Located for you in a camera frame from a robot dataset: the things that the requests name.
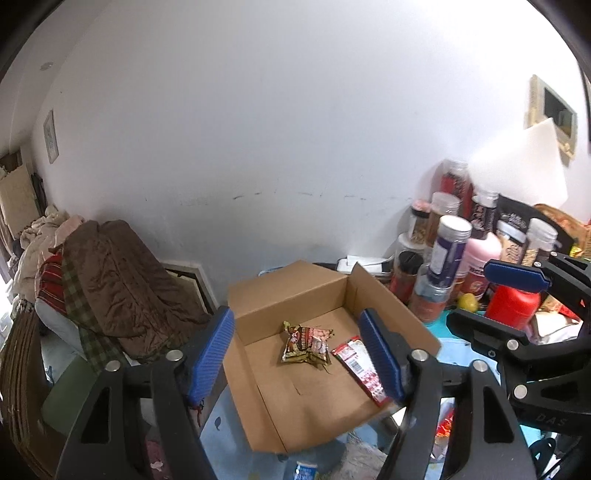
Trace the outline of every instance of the green plaid blanket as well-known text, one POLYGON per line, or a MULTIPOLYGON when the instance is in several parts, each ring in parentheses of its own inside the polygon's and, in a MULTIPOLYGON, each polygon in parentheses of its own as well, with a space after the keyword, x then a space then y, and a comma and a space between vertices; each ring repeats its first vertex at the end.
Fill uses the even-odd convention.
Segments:
POLYGON ((78 325, 80 342, 89 365, 96 372, 103 370, 111 360, 118 360, 122 365, 129 365, 117 338, 102 333, 99 322, 86 301, 76 269, 68 261, 65 249, 61 273, 68 318, 78 325))

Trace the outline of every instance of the red snack wrapper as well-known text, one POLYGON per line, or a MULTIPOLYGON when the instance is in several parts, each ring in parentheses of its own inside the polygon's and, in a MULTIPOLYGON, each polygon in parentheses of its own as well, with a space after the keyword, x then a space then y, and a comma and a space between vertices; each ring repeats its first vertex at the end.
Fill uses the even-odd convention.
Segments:
POLYGON ((390 401, 361 338, 353 337, 332 350, 332 354, 349 370, 378 407, 390 401))

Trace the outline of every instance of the yellow lemon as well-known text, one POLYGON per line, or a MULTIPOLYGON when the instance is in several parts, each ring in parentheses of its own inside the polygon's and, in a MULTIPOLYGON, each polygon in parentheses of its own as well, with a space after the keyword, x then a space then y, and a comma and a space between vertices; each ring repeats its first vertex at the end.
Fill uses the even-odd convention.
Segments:
POLYGON ((473 293, 465 293, 457 301, 457 306, 460 309, 474 313, 478 310, 478 300, 473 293))

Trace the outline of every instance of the bottle cap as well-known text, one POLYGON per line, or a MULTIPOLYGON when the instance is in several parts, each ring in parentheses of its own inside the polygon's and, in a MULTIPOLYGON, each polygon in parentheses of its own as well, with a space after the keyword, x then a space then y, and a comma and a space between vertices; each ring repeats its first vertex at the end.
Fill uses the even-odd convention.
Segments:
POLYGON ((402 252, 398 256, 398 268, 408 275, 416 275, 423 264, 423 256, 410 250, 402 252))
POLYGON ((431 210, 443 215, 457 215, 460 199, 451 193, 435 192, 431 198, 431 210))
POLYGON ((454 175, 465 177, 468 174, 468 163, 456 158, 446 158, 443 160, 443 169, 454 175))
POLYGON ((439 220, 437 235, 450 241, 467 240, 471 232, 472 224, 461 217, 444 215, 439 220))
POLYGON ((472 200, 484 207, 492 208, 496 206, 496 203, 499 200, 499 192, 495 192, 494 190, 486 190, 477 186, 474 188, 474 196, 472 197, 472 200))
POLYGON ((527 234, 531 234, 548 244, 556 242, 556 238, 558 237, 556 229, 539 218, 532 218, 530 220, 530 227, 527 229, 527 234))
POLYGON ((431 204, 426 200, 415 200, 410 208, 415 217, 428 218, 431 213, 431 204))

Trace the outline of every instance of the purple label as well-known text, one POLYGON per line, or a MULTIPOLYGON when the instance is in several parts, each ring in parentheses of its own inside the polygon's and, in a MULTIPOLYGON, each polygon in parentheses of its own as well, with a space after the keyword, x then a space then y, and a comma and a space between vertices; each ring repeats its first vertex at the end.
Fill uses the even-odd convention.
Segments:
POLYGON ((447 288, 453 284, 465 248, 465 243, 454 243, 437 237, 431 254, 431 265, 427 271, 432 285, 447 288))

